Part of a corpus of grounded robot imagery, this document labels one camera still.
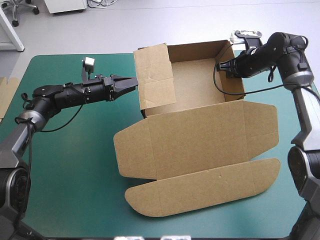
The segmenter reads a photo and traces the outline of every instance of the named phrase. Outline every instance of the cable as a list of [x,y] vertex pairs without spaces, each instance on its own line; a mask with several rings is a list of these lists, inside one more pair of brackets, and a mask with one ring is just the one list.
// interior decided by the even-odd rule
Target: cable
[[320,97],[318,96],[318,94],[316,94],[312,89],[308,88],[308,86],[301,86],[298,83],[284,83],[284,84],[280,84],[280,85],[276,85],[276,86],[272,86],[272,87],[268,87],[268,88],[263,88],[263,89],[259,89],[259,90],[254,90],[254,91],[247,91],[247,92],[228,92],[228,91],[224,91],[222,89],[219,88],[219,86],[217,85],[217,80],[216,80],[216,71],[217,71],[217,65],[220,62],[220,59],[224,56],[224,54],[226,53],[226,51],[232,46],[233,44],[229,45],[224,52],[222,53],[222,55],[217,59],[217,63],[214,65],[213,68],[213,83],[215,85],[215,87],[218,89],[219,92],[223,93],[223,94],[227,94],[227,95],[232,95],[232,96],[240,96],[240,95],[248,95],[248,94],[256,94],[256,93],[260,93],[260,92],[265,92],[265,91],[269,91],[269,90],[273,90],[273,89],[277,89],[277,88],[281,88],[284,86],[296,86],[296,88],[294,89],[305,89],[306,91],[312,93],[320,102]]
[[106,9],[108,6],[115,4],[117,1],[118,0],[112,0],[111,2],[108,2],[107,0],[101,0],[101,1],[87,0],[86,4],[91,9],[94,9],[94,8]]
[[[300,49],[300,48],[298,47],[298,45],[293,45],[293,40],[295,40],[296,38],[303,38],[303,39],[305,40],[305,48]],[[299,56],[300,56],[299,63],[301,64],[301,63],[302,63],[302,60],[303,60],[303,59],[302,59],[302,58],[303,58],[303,50],[305,50],[305,49],[308,47],[308,45],[309,45],[309,40],[308,40],[308,38],[307,38],[306,36],[303,36],[303,35],[298,35],[298,36],[295,36],[294,38],[292,38],[292,39],[290,40],[290,44],[292,45],[292,47],[293,47],[295,50],[298,51]]]
[[27,124],[27,130],[28,130],[28,145],[29,145],[29,154],[28,154],[28,174],[27,174],[27,179],[26,179],[26,186],[25,186],[25,191],[24,191],[24,199],[21,205],[21,208],[19,209],[19,212],[14,220],[13,223],[13,227],[14,227],[14,232],[12,233],[12,235],[10,236],[10,238],[8,240],[12,240],[14,238],[14,236],[17,234],[17,232],[19,231],[19,224],[21,221],[21,217],[22,214],[24,213],[24,210],[27,210],[27,202],[29,199],[29,194],[30,194],[30,188],[31,188],[31,184],[30,184],[30,175],[31,175],[31,166],[32,166],[32,132],[31,132],[31,124],[33,124],[32,122],[32,118],[28,118],[28,119],[24,119],[24,118],[20,118],[20,117],[16,117],[15,122],[17,124],[22,124],[25,123]]
[[67,126],[69,123],[71,123],[71,121],[78,115],[78,113],[80,112],[80,110],[82,109],[83,105],[81,105],[79,107],[79,109],[76,111],[76,113],[73,115],[73,117],[64,125],[62,125],[61,127],[58,127],[56,129],[52,129],[52,130],[42,130],[40,131],[41,133],[52,133],[52,132],[55,132],[55,131],[58,131],[62,128],[64,128],[65,126]]

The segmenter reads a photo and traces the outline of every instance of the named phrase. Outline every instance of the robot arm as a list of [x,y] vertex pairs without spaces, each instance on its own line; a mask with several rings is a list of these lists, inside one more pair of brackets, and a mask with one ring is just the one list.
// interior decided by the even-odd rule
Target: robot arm
[[99,101],[114,101],[135,90],[138,85],[135,77],[98,75],[90,79],[93,70],[94,59],[86,57],[82,64],[82,83],[41,86],[33,91],[32,99],[28,99],[25,93],[21,95],[24,111],[17,118],[18,126],[0,143],[1,240],[9,239],[14,231],[17,231],[14,239],[46,239],[22,222],[18,229],[14,229],[17,216],[20,216],[19,219],[24,217],[25,201],[28,201],[28,166],[22,157],[32,135],[42,131],[49,119],[62,109]]
[[262,45],[260,36],[239,31],[246,51],[229,61],[217,63],[227,76],[250,78],[278,67],[283,85],[293,94],[301,131],[292,140],[288,164],[298,190],[307,203],[292,229],[291,240],[320,239],[320,102],[312,92],[314,76],[304,50],[308,40],[299,35],[276,32]]

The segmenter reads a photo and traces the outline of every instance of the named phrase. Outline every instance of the open cardboard box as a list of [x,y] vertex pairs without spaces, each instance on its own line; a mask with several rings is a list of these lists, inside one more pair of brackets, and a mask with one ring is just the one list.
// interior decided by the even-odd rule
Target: open cardboard box
[[[114,145],[122,176],[156,180],[125,192],[137,212],[201,209],[257,195],[276,180],[279,160],[250,161],[278,144],[276,108],[224,95],[213,84],[216,59],[225,51],[220,61],[234,58],[228,46],[221,40],[134,52],[146,118],[118,132]],[[216,81],[225,91],[244,91],[242,79],[225,72]]]

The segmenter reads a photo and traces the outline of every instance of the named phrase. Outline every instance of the white cabinet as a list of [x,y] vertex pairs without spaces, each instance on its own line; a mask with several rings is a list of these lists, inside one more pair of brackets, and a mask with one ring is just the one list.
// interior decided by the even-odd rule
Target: white cabinet
[[60,13],[87,8],[87,0],[44,0],[49,13]]

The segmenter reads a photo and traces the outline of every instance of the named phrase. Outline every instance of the chair wheel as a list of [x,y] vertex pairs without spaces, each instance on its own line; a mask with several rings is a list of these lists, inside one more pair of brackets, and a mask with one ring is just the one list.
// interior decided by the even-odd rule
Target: chair wheel
[[19,22],[16,21],[16,20],[13,20],[13,21],[12,21],[12,26],[18,27],[18,26],[19,26]]
[[34,9],[32,9],[32,12],[33,12],[35,15],[37,15],[37,14],[40,13],[39,8],[34,8]]

